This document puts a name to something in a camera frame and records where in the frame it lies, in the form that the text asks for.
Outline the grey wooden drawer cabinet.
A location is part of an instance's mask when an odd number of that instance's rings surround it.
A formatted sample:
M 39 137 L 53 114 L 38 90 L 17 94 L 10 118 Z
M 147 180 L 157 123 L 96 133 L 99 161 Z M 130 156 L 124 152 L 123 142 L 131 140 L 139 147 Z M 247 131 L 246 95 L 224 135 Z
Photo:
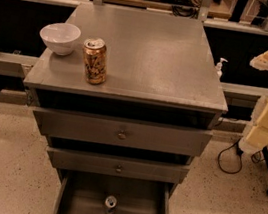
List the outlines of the grey wooden drawer cabinet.
M 70 20 L 86 39 L 99 37 L 106 43 L 106 80 L 87 82 L 81 50 L 68 56 L 45 51 L 25 79 L 35 108 L 206 131 L 226 111 L 200 21 L 88 3 L 80 4 Z M 196 157 L 44 136 L 47 148 L 188 167 Z

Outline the white pump dispenser bottle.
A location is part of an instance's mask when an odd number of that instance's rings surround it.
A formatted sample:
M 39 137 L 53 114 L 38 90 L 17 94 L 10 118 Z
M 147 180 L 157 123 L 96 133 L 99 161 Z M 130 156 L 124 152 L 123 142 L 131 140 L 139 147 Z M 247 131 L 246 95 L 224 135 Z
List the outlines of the white pump dispenser bottle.
M 217 75 L 218 75 L 219 79 L 221 79 L 221 77 L 222 77 L 222 73 L 223 73 L 222 66 L 223 66 L 223 63 L 227 63 L 227 62 L 228 62 L 227 59 L 224 59 L 224 57 L 221 57 L 219 59 L 219 62 L 217 62 L 217 64 L 215 65 L 215 68 L 216 68 Z

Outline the grey drawer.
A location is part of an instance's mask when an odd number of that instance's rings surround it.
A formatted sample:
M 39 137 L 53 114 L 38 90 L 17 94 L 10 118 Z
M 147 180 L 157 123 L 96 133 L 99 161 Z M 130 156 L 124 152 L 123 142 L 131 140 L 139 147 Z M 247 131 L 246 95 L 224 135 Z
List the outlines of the grey drawer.
M 34 116 L 43 135 L 197 157 L 213 136 L 211 130 L 41 107 Z
M 159 161 L 146 161 L 51 147 L 47 148 L 47 152 L 52 166 L 62 170 L 94 172 L 169 184 L 181 183 L 189 172 L 188 166 Z
M 109 195 L 117 198 L 114 214 L 169 214 L 162 182 L 75 171 L 64 177 L 53 214 L 105 214 Z

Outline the gold patterned drink can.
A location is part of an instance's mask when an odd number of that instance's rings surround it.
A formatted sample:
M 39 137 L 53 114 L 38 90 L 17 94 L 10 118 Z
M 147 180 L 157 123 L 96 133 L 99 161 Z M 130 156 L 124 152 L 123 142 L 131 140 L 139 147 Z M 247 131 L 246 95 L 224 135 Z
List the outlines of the gold patterned drink can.
M 83 43 L 85 77 L 89 84 L 102 84 L 106 80 L 107 48 L 101 38 L 89 38 Z

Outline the grey top drawer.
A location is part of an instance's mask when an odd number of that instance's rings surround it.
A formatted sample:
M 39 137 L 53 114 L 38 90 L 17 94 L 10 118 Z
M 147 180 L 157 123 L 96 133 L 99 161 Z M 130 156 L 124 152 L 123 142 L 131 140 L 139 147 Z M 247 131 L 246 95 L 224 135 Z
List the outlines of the grey top drawer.
M 41 107 L 34 116 L 43 135 L 197 157 L 213 136 L 211 130 Z

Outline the grey middle drawer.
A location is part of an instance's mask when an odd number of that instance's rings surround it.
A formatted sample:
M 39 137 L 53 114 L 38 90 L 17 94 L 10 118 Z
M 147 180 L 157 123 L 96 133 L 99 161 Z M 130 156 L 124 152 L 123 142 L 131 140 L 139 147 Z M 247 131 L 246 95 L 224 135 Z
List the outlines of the grey middle drawer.
M 47 148 L 47 152 L 52 166 L 62 170 L 94 172 L 169 184 L 181 183 L 189 172 L 188 166 L 159 161 L 146 161 L 51 147 Z

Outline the silver redbull can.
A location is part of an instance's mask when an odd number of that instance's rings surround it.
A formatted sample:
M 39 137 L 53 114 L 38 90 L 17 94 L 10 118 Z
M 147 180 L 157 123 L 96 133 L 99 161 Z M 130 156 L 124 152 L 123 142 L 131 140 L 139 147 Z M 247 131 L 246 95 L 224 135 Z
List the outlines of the silver redbull can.
M 114 214 L 116 211 L 116 206 L 118 205 L 117 198 L 115 196 L 109 195 L 104 201 L 104 211 L 105 214 Z

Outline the white ceramic bowl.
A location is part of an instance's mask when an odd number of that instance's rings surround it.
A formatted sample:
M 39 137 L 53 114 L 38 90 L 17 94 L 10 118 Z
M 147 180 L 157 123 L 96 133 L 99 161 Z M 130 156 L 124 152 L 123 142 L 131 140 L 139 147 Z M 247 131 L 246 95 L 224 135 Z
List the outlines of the white ceramic bowl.
M 39 34 L 48 49 L 54 54 L 65 56 L 76 48 L 81 30 L 73 24 L 53 23 L 44 26 Z

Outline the grey bottom drawer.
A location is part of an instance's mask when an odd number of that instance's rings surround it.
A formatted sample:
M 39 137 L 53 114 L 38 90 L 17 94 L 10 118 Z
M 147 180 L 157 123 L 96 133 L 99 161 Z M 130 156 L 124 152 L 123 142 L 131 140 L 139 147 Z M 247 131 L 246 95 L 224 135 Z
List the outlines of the grey bottom drawer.
M 162 182 L 75 171 L 64 177 L 53 214 L 105 214 L 109 195 L 117 198 L 114 214 L 169 214 Z

